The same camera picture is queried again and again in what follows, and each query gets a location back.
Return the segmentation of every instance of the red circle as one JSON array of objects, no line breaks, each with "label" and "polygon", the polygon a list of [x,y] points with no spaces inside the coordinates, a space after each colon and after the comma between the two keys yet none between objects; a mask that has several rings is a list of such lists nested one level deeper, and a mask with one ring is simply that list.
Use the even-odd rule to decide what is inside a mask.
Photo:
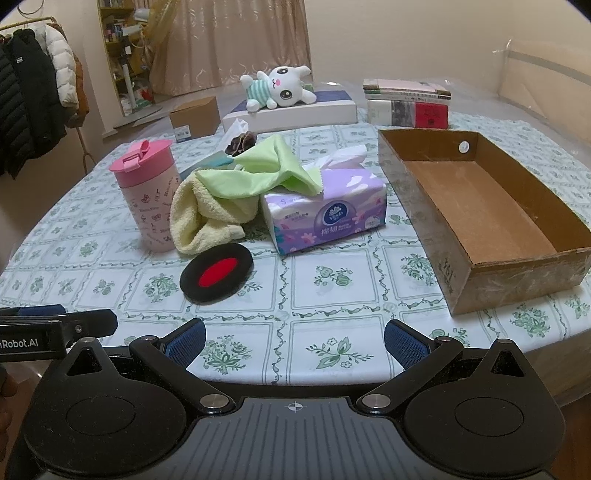
[{"label": "red circle", "polygon": [[211,287],[220,280],[226,278],[229,273],[236,268],[238,260],[234,257],[224,258],[215,262],[211,267],[208,267],[201,278],[199,278],[197,285],[201,288]]}]

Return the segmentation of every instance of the table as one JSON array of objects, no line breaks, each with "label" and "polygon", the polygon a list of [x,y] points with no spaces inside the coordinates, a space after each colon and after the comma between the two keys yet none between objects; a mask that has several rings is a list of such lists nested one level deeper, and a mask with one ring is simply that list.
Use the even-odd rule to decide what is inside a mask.
[{"label": "table", "polygon": [[[591,172],[528,123],[460,113],[452,113],[450,123],[486,135],[586,223],[591,219]],[[221,135],[219,130],[212,137],[173,144],[179,169],[211,153]],[[363,143],[368,149],[364,166],[384,178],[372,125],[282,135],[304,163]],[[164,336],[198,316],[208,340],[189,370],[204,379],[256,384],[385,381],[402,370],[384,349],[383,330],[392,317],[425,335],[450,335],[466,346],[488,347],[495,338],[509,337],[525,351],[562,345],[558,342],[591,326],[589,280],[571,291],[452,319],[391,188],[386,227],[304,253],[280,257],[263,221],[255,220],[242,240],[254,257],[245,285],[219,303],[193,305],[178,287],[190,258],[142,249],[108,171],[126,149],[121,145],[107,155],[27,236],[0,277],[1,305],[110,308],[119,328],[101,339],[109,346],[146,334]]]}]

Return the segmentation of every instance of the wall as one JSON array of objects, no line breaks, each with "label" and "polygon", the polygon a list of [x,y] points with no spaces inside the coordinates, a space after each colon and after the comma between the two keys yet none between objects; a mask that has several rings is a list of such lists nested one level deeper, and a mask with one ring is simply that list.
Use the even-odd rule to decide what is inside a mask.
[{"label": "wall", "polygon": [[512,37],[591,51],[591,22],[567,0],[516,0]]},{"label": "wall", "polygon": [[447,77],[496,91],[512,0],[304,3],[315,80]]},{"label": "wall", "polygon": [[[90,103],[90,114],[86,117],[82,135],[90,153],[96,161],[100,160],[108,148],[103,145],[101,133],[104,130],[93,85],[90,81],[88,55],[85,45],[88,43],[86,32],[86,14],[92,3],[96,13],[96,3],[93,0],[46,0],[41,11],[35,17],[54,16],[62,25],[68,37],[72,50],[79,56],[85,74],[85,92]],[[26,0],[21,4],[25,12],[39,7],[40,0]],[[0,25],[23,20],[14,11],[7,16]],[[102,41],[100,27],[98,41]],[[75,130],[68,130],[67,136],[58,146],[41,158],[28,161],[22,171],[13,180],[8,175],[0,177],[0,271],[9,260],[11,252],[27,236],[36,223],[49,209],[67,193],[82,177],[82,148]]]}]

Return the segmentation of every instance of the white tissue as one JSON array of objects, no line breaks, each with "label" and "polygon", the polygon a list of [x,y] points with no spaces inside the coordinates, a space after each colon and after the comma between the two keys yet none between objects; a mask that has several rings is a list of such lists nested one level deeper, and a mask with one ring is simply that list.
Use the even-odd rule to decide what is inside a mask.
[{"label": "white tissue", "polygon": [[361,164],[368,155],[368,149],[365,145],[355,145],[354,147],[340,148],[330,155],[317,158],[312,163],[304,165],[304,170],[311,168],[363,168]]}]

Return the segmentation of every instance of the open cardboard box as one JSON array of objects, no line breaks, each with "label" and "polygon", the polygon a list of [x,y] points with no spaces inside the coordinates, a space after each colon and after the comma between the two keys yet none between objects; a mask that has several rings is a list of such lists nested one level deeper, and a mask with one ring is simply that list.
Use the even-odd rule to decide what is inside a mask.
[{"label": "open cardboard box", "polygon": [[589,229],[481,134],[380,131],[379,163],[451,314],[565,290],[589,271]]}]

